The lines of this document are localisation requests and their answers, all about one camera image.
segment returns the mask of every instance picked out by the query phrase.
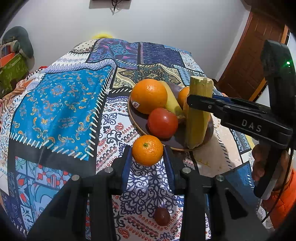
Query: person's hand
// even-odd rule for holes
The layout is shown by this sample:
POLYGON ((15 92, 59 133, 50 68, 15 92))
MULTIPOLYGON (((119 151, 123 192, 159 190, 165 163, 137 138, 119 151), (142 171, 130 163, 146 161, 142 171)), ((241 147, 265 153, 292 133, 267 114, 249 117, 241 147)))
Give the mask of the person's hand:
MULTIPOLYGON (((252 178, 254 181, 259 181, 260 178, 264 176, 264 167, 266 165, 266 160, 267 160, 267 156, 268 156, 268 148, 264 145, 258 144, 253 148, 252 155, 255 159, 255 161, 253 163, 252 178)), ((276 185, 274 186, 274 191, 279 190, 284 183, 284 179, 285 179, 285 175, 286 175, 286 171, 287 171, 288 163, 289 163, 289 154, 287 153, 286 150, 284 150, 282 152, 280 162, 283 167, 283 171, 281 172, 281 175, 280 175, 276 185)), ((287 178, 287 182, 290 180, 292 168, 293 167, 291 165, 290 170, 289 170, 289 175, 287 178)))

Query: small red fruit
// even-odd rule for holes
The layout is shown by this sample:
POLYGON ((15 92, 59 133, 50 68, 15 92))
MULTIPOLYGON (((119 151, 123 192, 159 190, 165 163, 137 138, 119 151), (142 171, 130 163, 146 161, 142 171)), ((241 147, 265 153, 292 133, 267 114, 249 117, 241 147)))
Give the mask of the small red fruit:
POLYGON ((164 108, 156 108, 150 113, 147 125, 152 135, 161 139, 169 139, 178 129, 178 118, 164 108))

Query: orange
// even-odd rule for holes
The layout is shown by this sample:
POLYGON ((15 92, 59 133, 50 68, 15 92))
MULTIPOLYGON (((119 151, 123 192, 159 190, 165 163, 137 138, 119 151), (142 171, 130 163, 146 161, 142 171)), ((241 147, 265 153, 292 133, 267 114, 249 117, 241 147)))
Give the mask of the orange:
POLYGON ((141 80, 131 92, 131 103, 139 112, 150 114, 156 108, 164 108, 168 100, 165 87, 154 79, 141 80))
POLYGON ((189 87, 184 87, 179 92, 179 95, 178 95, 178 103, 181 106, 181 108, 183 108, 184 101, 186 100, 188 94, 189 94, 189 87))
POLYGON ((151 166, 161 159, 163 145, 157 137, 144 135, 135 140, 131 153, 137 163, 151 166))

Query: orange sleeve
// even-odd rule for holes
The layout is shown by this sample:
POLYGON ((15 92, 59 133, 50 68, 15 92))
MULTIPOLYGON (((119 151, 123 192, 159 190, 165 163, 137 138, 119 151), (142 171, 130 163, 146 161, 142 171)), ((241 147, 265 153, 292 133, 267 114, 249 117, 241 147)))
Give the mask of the orange sleeve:
MULTIPOLYGON (((271 193, 271 196, 268 200, 262 201, 262 206, 266 211, 270 211, 274 205, 280 191, 274 191, 271 193)), ((279 199, 274 210, 270 214, 270 219, 274 228, 278 228, 279 225, 283 222, 286 215, 289 213, 290 209, 293 207, 293 204, 296 200, 296 177, 295 171, 292 170, 290 180, 285 185, 284 191, 279 199)))

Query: fruit plate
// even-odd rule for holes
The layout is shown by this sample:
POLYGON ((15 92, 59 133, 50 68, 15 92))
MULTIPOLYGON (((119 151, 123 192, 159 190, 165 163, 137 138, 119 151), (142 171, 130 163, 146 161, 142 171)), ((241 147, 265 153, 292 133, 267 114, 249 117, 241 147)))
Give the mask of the fruit plate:
MULTIPOLYGON (((182 87, 180 87, 178 85, 171 84, 171 83, 168 83, 168 85, 169 85, 170 89, 172 90, 172 92, 174 93, 174 96, 176 98, 178 98, 178 94, 179 94, 180 90, 182 89, 182 87)), ((148 126, 147 126, 148 115, 142 114, 139 111, 137 111, 133 107, 133 105, 131 104, 130 97, 128 99, 128 114, 130 116, 132 123, 135 124, 135 126, 139 129, 139 131, 142 134, 150 135, 150 132, 149 132, 148 126)), ((164 145, 169 145, 173 150, 192 151, 191 149, 188 149, 184 144, 185 143, 185 132, 186 132, 186 125, 184 123, 179 124, 178 130, 170 139, 160 139, 160 141, 164 145)), ((200 146, 206 144, 212 138, 213 132, 214 132, 214 125, 213 125, 213 119, 211 116, 211 119, 207 125, 207 130, 205 133, 204 141, 200 146)))

